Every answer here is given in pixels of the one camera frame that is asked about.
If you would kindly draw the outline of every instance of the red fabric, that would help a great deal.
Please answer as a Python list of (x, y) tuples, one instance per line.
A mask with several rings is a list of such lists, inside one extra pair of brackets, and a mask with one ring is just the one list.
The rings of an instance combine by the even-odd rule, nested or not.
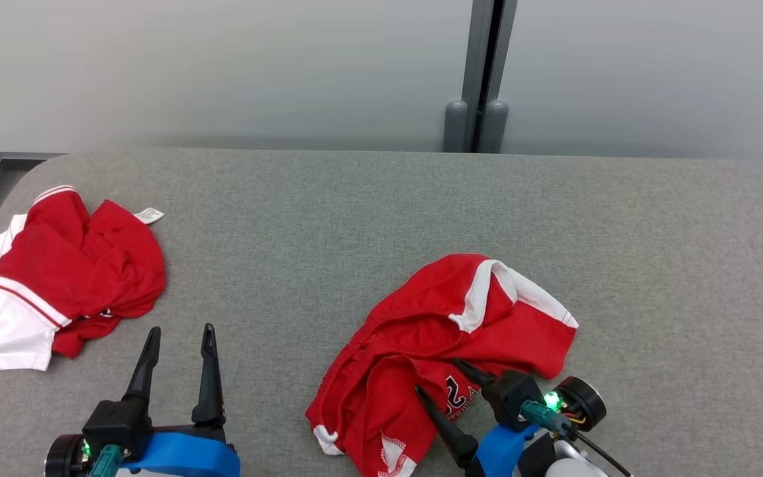
[(42, 194), (31, 207), (25, 228), (0, 257), (0, 277), (35, 293), (39, 299), (25, 297), (30, 304), (43, 308), (36, 302), (44, 301), (66, 318), (57, 323), (63, 329), (52, 350), (70, 358), (123, 317), (151, 310), (166, 287), (164, 256), (149, 227), (109, 200), (90, 217), (68, 187)]
[(323, 425), (328, 434), (336, 433), (334, 445), (362, 475), (399, 474), (402, 462), (388, 465), (380, 458), (382, 438), (401, 444), (403, 456), (415, 462), (426, 455), (436, 431), (415, 384), (451, 419), (467, 407), (478, 387), (451, 364), (452, 358), (494, 374), (514, 368), (554, 378), (563, 368), (575, 328), (512, 302), (493, 274), (481, 326), (466, 333), (450, 319), (461, 314), (484, 260), (479, 254), (453, 254), (420, 269), (373, 308), (323, 378), (306, 416), (312, 429)]

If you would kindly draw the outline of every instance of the teal connector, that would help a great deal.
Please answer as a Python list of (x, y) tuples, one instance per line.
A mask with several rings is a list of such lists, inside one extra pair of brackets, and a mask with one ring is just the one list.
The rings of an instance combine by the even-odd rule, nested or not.
[(572, 423), (566, 416), (557, 413), (537, 401), (525, 401), (520, 408), (520, 414), (533, 425), (539, 425), (549, 431), (557, 432), (566, 437)]
[(122, 465), (122, 450), (119, 446), (109, 445), (102, 449), (89, 477), (115, 477)]

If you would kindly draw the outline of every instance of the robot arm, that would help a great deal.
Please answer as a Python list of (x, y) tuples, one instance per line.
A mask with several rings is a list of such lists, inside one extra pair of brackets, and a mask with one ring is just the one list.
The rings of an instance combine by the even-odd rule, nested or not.
[(45, 477), (110, 477), (120, 468), (190, 477), (240, 475), (237, 452), (225, 442), (214, 327), (206, 324), (202, 336), (202, 381), (191, 425), (152, 426), (148, 408), (160, 339), (161, 328), (152, 328), (122, 399), (99, 402), (81, 434), (61, 435), (52, 443)]
[(482, 387), (482, 396), (497, 421), (481, 444), (446, 419), (424, 389), (416, 386), (415, 392), (465, 477), (608, 477), (576, 449), (572, 442), (577, 439), (631, 477), (580, 434), (590, 431), (606, 414), (599, 394), (580, 378), (566, 378), (543, 395), (534, 378), (523, 372), (507, 370), (497, 378), (463, 360), (454, 363)]

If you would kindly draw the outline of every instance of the green led light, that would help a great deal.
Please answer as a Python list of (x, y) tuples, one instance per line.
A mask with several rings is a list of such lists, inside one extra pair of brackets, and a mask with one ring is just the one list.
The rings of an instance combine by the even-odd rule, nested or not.
[(548, 392), (543, 395), (543, 403), (546, 404), (546, 407), (553, 411), (558, 411), (558, 408), (561, 407), (561, 398), (558, 396), (557, 392)]

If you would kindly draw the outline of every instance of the white wall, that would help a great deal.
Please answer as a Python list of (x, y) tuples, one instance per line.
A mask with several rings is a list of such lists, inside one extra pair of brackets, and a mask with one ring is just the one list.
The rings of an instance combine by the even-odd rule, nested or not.
[(503, 153), (763, 160), (763, 2), (526, 0)]
[(470, 0), (0, 0), (0, 151), (440, 150)]

